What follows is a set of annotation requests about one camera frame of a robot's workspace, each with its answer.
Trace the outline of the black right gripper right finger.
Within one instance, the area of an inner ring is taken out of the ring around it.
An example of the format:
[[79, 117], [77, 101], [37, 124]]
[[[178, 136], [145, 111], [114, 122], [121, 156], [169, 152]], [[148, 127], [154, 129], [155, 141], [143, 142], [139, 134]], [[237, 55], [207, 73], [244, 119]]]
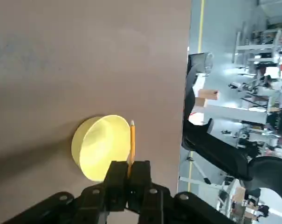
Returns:
[[153, 183], [149, 161], [133, 163], [128, 189], [128, 208], [139, 214], [139, 224], [233, 223], [193, 193], [171, 196], [167, 187]]

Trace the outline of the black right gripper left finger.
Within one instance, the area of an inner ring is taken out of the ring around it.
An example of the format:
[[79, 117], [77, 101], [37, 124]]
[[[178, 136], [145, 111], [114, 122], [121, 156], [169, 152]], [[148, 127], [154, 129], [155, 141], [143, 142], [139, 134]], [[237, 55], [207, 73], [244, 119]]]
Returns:
[[7, 224], [105, 224], [111, 211], [123, 211], [128, 164], [113, 161], [102, 183], [80, 196], [58, 192], [5, 221]]

